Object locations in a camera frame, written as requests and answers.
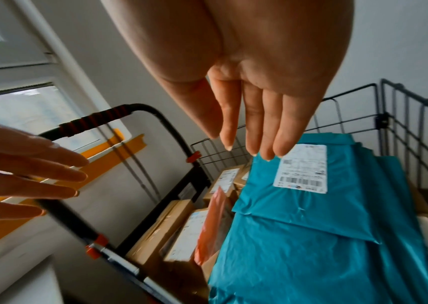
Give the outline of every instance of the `barcode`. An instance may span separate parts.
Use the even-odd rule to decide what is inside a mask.
[[[316,186],[316,187],[322,186],[322,182],[320,182],[318,180],[310,180],[310,179],[296,178],[296,177],[282,176],[280,178],[280,181],[281,182],[294,183],[294,184],[311,185],[311,186]]]

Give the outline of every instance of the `finger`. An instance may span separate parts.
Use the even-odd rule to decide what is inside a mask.
[[[43,214],[42,209],[35,206],[14,205],[0,202],[0,219],[26,219]]]
[[[244,81],[242,91],[245,105],[245,147],[251,155],[255,156],[260,149],[264,127],[262,89]]]
[[[82,171],[51,161],[0,153],[0,171],[15,175],[37,176],[56,180],[81,182],[87,178]]]
[[[215,98],[222,109],[223,124],[220,140],[227,151],[234,146],[235,134],[239,123],[242,83],[240,80],[223,81],[210,77],[210,85]]]
[[[260,155],[265,160],[271,160],[275,157],[272,145],[274,144],[277,130],[279,130],[282,116],[282,94],[264,90],[262,104],[264,105],[264,127]]]
[[[157,81],[207,136],[212,139],[219,136],[222,111],[207,79],[172,82],[157,78]]]
[[[89,161],[52,141],[0,125],[0,153],[42,158],[67,166],[82,167]]]
[[[299,99],[284,95],[282,118],[274,140],[275,155],[286,155],[299,141],[321,99]]]
[[[64,199],[76,196],[75,189],[27,180],[0,173],[0,196]]]

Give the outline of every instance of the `pink package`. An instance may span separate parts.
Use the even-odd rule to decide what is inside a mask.
[[[220,250],[233,219],[232,203],[219,187],[210,199],[209,211],[197,240],[194,253],[196,264],[202,266]]]

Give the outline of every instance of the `yellow stripe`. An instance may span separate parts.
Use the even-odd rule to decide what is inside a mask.
[[[144,143],[144,134],[141,134],[137,136],[136,138],[133,138],[129,142],[126,143],[126,145],[130,148],[130,150],[133,153],[137,153],[143,148],[146,147],[146,144]],[[127,159],[129,157],[129,153],[124,149],[123,146],[120,146],[117,148],[117,150],[121,153],[122,159]],[[113,167],[120,164],[122,160],[117,156],[117,154],[114,151],[110,151],[106,155],[100,157],[99,159],[91,162],[89,165],[81,168],[81,171],[84,171],[87,173],[88,178],[87,180],[81,182],[81,183],[72,183],[72,182],[56,182],[56,185],[62,185],[74,188],[76,190],[80,189],[81,187],[85,186],[86,184],[90,183],[91,181],[95,180],[105,172],[109,171]],[[35,201],[33,199],[26,199],[22,201],[20,204],[23,205],[35,205]],[[15,229],[19,228],[23,224],[27,223],[29,219],[23,219],[23,220],[0,220],[0,239],[4,236],[8,235]]]

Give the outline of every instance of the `glass pane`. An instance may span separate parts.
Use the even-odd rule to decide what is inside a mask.
[[[0,94],[2,125],[39,134],[77,118],[79,115],[55,86]],[[93,131],[87,131],[56,142],[65,148],[77,150],[98,139]]]

